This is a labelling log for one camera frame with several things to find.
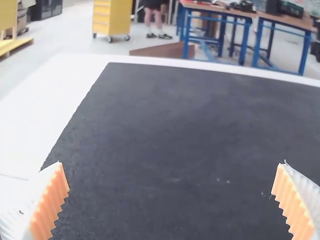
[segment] workshop table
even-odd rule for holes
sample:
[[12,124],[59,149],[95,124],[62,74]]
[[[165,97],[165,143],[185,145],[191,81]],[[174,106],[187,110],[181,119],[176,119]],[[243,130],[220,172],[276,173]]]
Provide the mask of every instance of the workshop table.
[[[270,14],[267,14],[264,12],[259,12],[258,16],[259,16],[259,19],[258,19],[257,32],[256,32],[256,42],[255,42],[254,51],[253,51],[252,67],[272,69],[272,70],[276,70],[279,72],[298,74],[298,75],[302,76],[304,74],[304,70],[305,70],[305,66],[306,66],[306,61],[307,61],[308,52],[309,52],[309,46],[310,46],[310,42],[311,42],[311,38],[312,38],[311,34],[313,31],[313,21],[310,18],[310,16],[305,14],[302,19],[299,19],[299,18],[288,16],[288,15],[275,16],[275,15],[270,15]],[[270,22],[271,26],[265,25],[265,22]],[[304,32],[304,34],[299,34],[296,32],[277,28],[276,24],[290,27],[290,28],[293,28],[296,30],[301,30]],[[267,49],[261,49],[261,39],[262,39],[262,34],[263,34],[264,28],[270,29],[270,35],[269,35]],[[300,60],[298,72],[292,72],[292,71],[286,71],[286,70],[279,69],[272,62],[270,62],[270,56],[271,56],[271,50],[272,50],[272,44],[273,44],[273,40],[274,40],[275,30],[303,37],[303,39],[304,39],[303,40],[303,48],[302,48],[302,55],[301,55],[301,60]],[[264,57],[260,54],[261,51],[266,52],[266,57]],[[260,66],[258,64],[259,58],[264,60],[264,62],[266,62],[268,64],[268,66]]]
[[[224,49],[224,41],[225,41],[225,33],[226,33],[226,24],[230,23],[233,25],[242,25],[244,26],[242,45],[239,54],[239,65],[244,65],[246,59],[246,50],[248,45],[248,37],[249,37],[249,29],[252,24],[252,17],[255,15],[254,13],[243,12],[239,10],[230,9],[227,10],[223,6],[214,6],[203,2],[194,3],[193,1],[181,0],[180,6],[178,8],[179,16],[177,21],[177,34],[180,34],[180,41],[184,42],[183,48],[183,58],[188,58],[188,46],[189,42],[200,42],[201,46],[208,57],[208,59],[212,62],[220,62],[215,57],[212,56],[210,51],[207,48],[207,43],[218,46],[218,57],[222,57],[223,49]],[[193,16],[192,12],[204,12],[209,15],[220,16],[219,18],[212,17],[203,17],[203,16]],[[233,21],[227,20],[228,17],[233,17]],[[245,23],[238,22],[238,18],[244,19]],[[220,30],[218,39],[212,37],[200,37],[200,36],[190,36],[191,20],[192,19],[202,19],[207,20],[208,23],[210,21],[220,22]]]
[[70,193],[52,240],[290,240],[270,191],[284,159],[320,183],[319,87],[211,62],[56,55],[0,101],[2,195],[59,160]]

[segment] person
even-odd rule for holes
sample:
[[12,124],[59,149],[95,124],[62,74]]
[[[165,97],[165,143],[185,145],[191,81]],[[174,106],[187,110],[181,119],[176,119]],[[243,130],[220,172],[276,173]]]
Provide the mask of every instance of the person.
[[[159,39],[172,39],[172,36],[167,35],[162,29],[162,15],[161,15],[161,5],[164,0],[144,0],[144,24],[147,27],[147,39],[159,38]],[[158,30],[158,35],[156,36],[151,31],[151,18],[154,14],[155,26]]]

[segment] yellow drawer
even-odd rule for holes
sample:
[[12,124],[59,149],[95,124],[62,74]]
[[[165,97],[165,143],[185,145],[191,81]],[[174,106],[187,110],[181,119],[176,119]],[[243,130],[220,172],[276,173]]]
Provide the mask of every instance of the yellow drawer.
[[107,13],[94,13],[93,14],[93,21],[94,22],[103,22],[109,23],[110,15]]
[[95,0],[94,5],[110,6],[109,0]]
[[109,34],[109,24],[101,24],[99,22],[93,22],[92,32],[96,34]]
[[103,5],[94,5],[93,7],[93,14],[109,14],[110,13],[110,6],[103,6]]

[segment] blue metal workbench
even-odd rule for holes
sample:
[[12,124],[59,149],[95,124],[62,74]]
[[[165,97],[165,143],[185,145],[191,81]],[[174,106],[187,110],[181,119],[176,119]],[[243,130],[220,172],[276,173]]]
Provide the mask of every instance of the blue metal workbench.
[[[312,20],[311,18],[304,17],[303,19],[297,19],[290,16],[273,16],[266,13],[260,13],[258,19],[258,26],[257,26],[257,32],[256,32],[256,43],[255,47],[253,49],[253,58],[252,58],[252,67],[254,68],[262,68],[262,69],[271,69],[278,72],[283,73],[290,73],[290,74],[296,74],[296,75],[303,75],[305,71],[307,56],[309,52],[309,46],[311,42],[311,33],[312,33]],[[265,22],[270,22],[271,26],[266,25]],[[296,30],[303,31],[304,34],[299,34],[293,31],[285,30],[276,27],[277,25],[282,25],[286,27],[290,27]],[[267,49],[261,49],[261,39],[262,39],[262,33],[263,29],[267,28],[270,29],[270,35],[269,35],[269,41],[268,41],[268,48]],[[287,70],[282,70],[277,68],[272,62],[270,62],[270,55],[272,50],[272,44],[274,40],[274,33],[275,30],[285,32],[288,34],[300,36],[304,38],[303,41],[303,48],[302,48],[302,56],[300,60],[300,65],[298,72],[292,72]],[[262,57],[260,55],[261,51],[266,51],[266,57]],[[258,60],[261,58],[265,63],[268,64],[268,66],[259,66]]]
[[[274,16],[263,12],[254,13],[247,13],[241,12],[238,10],[226,10],[214,7],[212,5],[203,5],[203,4],[196,4],[193,1],[189,0],[181,0],[180,4],[178,5],[178,14],[177,14],[177,26],[176,26],[176,34],[180,36],[180,41],[184,42],[183,48],[183,58],[188,58],[188,45],[190,42],[200,43],[208,61],[215,62],[215,63],[224,63],[229,64],[229,62],[222,62],[219,61],[216,57],[214,57],[209,49],[208,46],[214,45],[217,47],[217,57],[222,57],[223,49],[224,49],[224,41],[225,41],[225,33],[226,33],[226,24],[230,23],[233,25],[232,27],[232,34],[229,46],[229,57],[234,56],[235,47],[240,47],[240,54],[239,54],[239,65],[244,65],[246,59],[246,52],[247,48],[250,48],[253,51],[253,58],[251,66],[254,68],[261,68],[261,69],[269,69],[278,72],[296,74],[296,75],[303,75],[305,70],[305,65],[307,61],[310,41],[311,41],[311,33],[312,33],[312,20],[304,17],[303,19],[297,19],[294,17],[290,17],[287,15],[284,16]],[[220,16],[220,18],[213,18],[213,17],[203,17],[203,16],[194,16],[193,12],[203,12],[209,13],[210,15]],[[252,25],[252,18],[258,17],[258,28],[256,33],[256,43],[254,47],[248,46],[248,38],[249,38],[249,30],[250,26]],[[206,33],[210,29],[210,25],[207,24],[207,29],[195,29],[191,26],[192,19],[202,19],[207,20],[208,23],[215,21],[220,22],[220,29],[219,29],[219,36],[218,38],[208,37],[207,35],[202,36],[199,31],[203,30]],[[244,19],[244,23],[239,22],[239,19]],[[271,22],[271,26],[265,25],[265,22]],[[299,34],[293,31],[280,29],[276,27],[277,25],[291,27],[296,30],[301,30],[304,34]],[[242,25],[244,26],[242,43],[237,44],[235,43],[235,36],[237,26]],[[261,48],[261,39],[262,39],[262,32],[263,28],[270,29],[269,41],[267,49]],[[303,49],[302,49],[302,57],[299,65],[298,72],[291,72],[286,71],[283,69],[277,68],[272,62],[270,62],[271,50],[273,45],[274,39],[274,32],[275,30],[282,31],[288,34],[301,36],[304,38],[303,41]],[[262,59],[267,66],[260,66],[258,64],[258,60]]]
[[[247,12],[241,12],[237,10],[225,10],[221,7],[215,7],[211,5],[204,5],[204,4],[196,4],[191,3],[191,1],[181,1],[178,8],[179,14],[178,14],[178,20],[177,20],[177,35],[180,34],[180,41],[184,42],[184,48],[183,48],[183,58],[188,58],[188,45],[189,42],[196,42],[200,43],[202,46],[202,49],[204,50],[204,53],[209,61],[216,62],[216,63],[228,63],[228,62],[222,62],[219,61],[216,57],[212,55],[210,52],[208,46],[215,45],[218,49],[217,57],[222,57],[223,49],[224,49],[224,42],[225,42],[225,34],[226,34],[226,25],[233,24],[235,25],[241,25],[244,26],[243,31],[243,38],[242,38],[242,44],[240,47],[240,54],[239,54],[239,65],[244,65],[245,59],[246,59],[246,50],[248,46],[248,37],[249,37],[249,30],[250,26],[252,24],[252,17],[251,13]],[[201,13],[207,13],[210,15],[220,16],[220,18],[217,17],[203,17],[203,16],[194,16],[193,12],[201,12]],[[244,23],[238,22],[238,19],[244,19]],[[207,35],[201,36],[200,34],[197,34],[197,29],[192,28],[191,26],[191,20],[192,19],[202,19],[207,20],[208,24],[206,29],[200,29],[205,30],[206,33],[208,33],[210,29],[210,22],[220,22],[220,30],[219,30],[219,36],[218,38],[209,37]],[[191,29],[196,34],[196,36],[191,36]],[[229,48],[229,56],[233,54],[234,49],[232,47]]]

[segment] wooden tabletop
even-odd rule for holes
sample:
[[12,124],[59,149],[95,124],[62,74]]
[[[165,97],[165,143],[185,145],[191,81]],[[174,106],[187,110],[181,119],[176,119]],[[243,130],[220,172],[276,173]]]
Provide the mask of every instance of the wooden tabletop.
[[181,4],[188,9],[196,9],[196,10],[206,10],[213,11],[217,13],[227,13],[232,15],[237,15],[239,17],[247,17],[247,18],[255,18],[256,14],[252,12],[239,11],[235,9],[227,10],[223,5],[211,5],[208,3],[195,3],[189,0],[181,0]]
[[288,16],[288,15],[275,16],[275,15],[267,14],[265,12],[258,12],[257,15],[264,19],[269,19],[271,21],[277,21],[280,23],[288,24],[304,30],[309,30],[309,31],[313,30],[313,21],[310,18],[310,15],[308,13],[306,13],[302,19]]
[[288,16],[288,15],[275,16],[275,15],[271,15],[271,14],[268,14],[265,12],[259,12],[259,11],[257,13],[252,13],[252,12],[244,12],[244,11],[235,10],[235,9],[227,10],[222,5],[215,6],[215,5],[211,5],[209,3],[204,3],[204,2],[195,3],[194,1],[190,1],[190,0],[181,0],[180,2],[185,8],[189,8],[189,9],[226,13],[226,14],[232,14],[239,17],[247,17],[247,18],[262,17],[267,20],[277,21],[279,23],[288,24],[293,27],[298,27],[304,30],[309,30],[309,31],[314,30],[313,21],[310,18],[309,14],[305,14],[303,18],[300,19],[300,18]]

